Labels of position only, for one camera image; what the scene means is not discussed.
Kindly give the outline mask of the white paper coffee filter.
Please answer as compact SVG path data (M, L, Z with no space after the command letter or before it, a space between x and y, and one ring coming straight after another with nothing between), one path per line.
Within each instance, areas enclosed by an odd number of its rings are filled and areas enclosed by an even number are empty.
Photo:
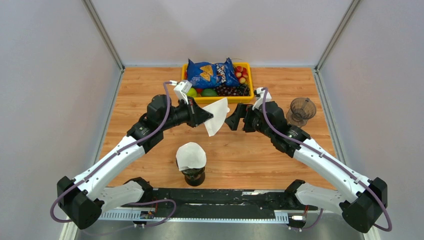
M177 150L176 163L179 171L201 169L207 163L206 152L199 144L188 142Z

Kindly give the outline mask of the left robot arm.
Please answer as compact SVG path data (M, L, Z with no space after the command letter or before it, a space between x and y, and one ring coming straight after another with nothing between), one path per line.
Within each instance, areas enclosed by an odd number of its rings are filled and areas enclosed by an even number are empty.
M224 119L227 102L218 101L200 107L192 97L179 100L178 106L160 94L152 98L146 113L136 122L119 144L99 162L73 179L64 176L56 184L59 206L79 229L84 230L97 221L102 212L120 205L137 203L147 207L153 201L153 193L136 181L123 186L108 188L108 184L130 163L148 153L163 138L163 132L181 124L195 128L204 124L210 136L217 130L215 117Z

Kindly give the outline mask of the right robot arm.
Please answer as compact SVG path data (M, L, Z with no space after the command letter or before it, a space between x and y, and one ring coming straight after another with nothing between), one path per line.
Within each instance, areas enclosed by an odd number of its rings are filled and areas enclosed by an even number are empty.
M335 187L331 190L295 180L286 189L285 201L290 208L309 205L328 210L361 233L376 227L377 220L384 216L385 231L392 230L386 182L379 177L371 180L337 160L304 130L287 123L283 110L274 101L263 106L239 103L225 123L235 131L240 121L244 132L269 137L278 151L312 168Z

